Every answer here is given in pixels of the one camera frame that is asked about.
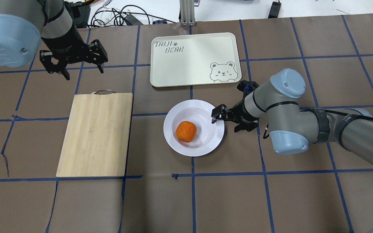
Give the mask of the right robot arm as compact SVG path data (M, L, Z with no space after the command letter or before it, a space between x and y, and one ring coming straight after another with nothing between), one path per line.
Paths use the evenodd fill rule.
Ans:
M232 121L234 131L252 131L266 118L274 151L293 155L306 152L309 144L335 142L373 165L373 117L364 109L341 111L299 108L306 84L301 74L286 68L262 85L241 81L243 98L234 107L221 104L212 110L212 123Z

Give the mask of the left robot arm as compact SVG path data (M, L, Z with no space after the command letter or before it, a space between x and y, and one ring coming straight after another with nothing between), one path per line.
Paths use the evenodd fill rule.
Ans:
M87 62L104 73L108 62L99 40L84 42L63 0L0 0L0 66L24 67L35 54L66 80L68 64Z

